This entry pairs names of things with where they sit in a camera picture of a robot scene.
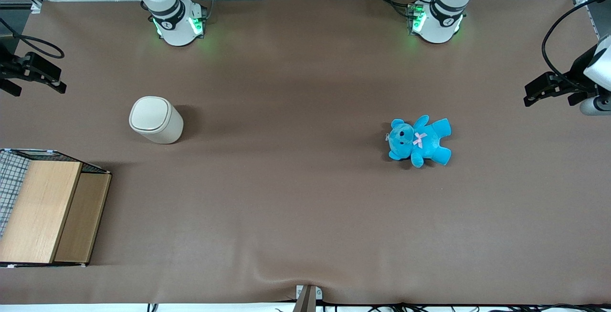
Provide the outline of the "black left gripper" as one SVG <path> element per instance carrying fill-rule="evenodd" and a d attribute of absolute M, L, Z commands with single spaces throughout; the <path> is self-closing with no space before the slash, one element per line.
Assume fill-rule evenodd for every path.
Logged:
<path fill-rule="evenodd" d="M 561 83 L 559 86 L 561 88 L 561 94 L 568 94 L 571 92 L 587 92 L 588 94 L 593 94 L 597 92 L 596 84 L 583 73 L 593 59 L 596 47 L 596 45 L 593 45 L 572 62 L 569 71 L 564 73 L 564 76 L 570 83 Z M 536 86 L 524 86 L 526 93 L 524 105 L 526 107 L 530 107 L 542 99 L 556 97 L 556 87 L 558 86 L 558 77 L 556 74 L 542 73 L 535 80 L 535 83 Z"/>

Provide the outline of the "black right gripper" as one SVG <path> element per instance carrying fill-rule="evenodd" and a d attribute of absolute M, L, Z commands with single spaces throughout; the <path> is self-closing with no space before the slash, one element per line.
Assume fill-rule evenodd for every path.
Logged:
<path fill-rule="evenodd" d="M 43 56 L 31 52 L 24 57 L 13 53 L 2 53 L 0 55 L 0 77 L 2 79 L 29 80 L 26 74 L 25 64 L 29 60 L 29 71 L 37 73 L 48 80 L 47 86 L 59 94 L 65 94 L 67 85 L 59 81 L 62 70 Z"/>

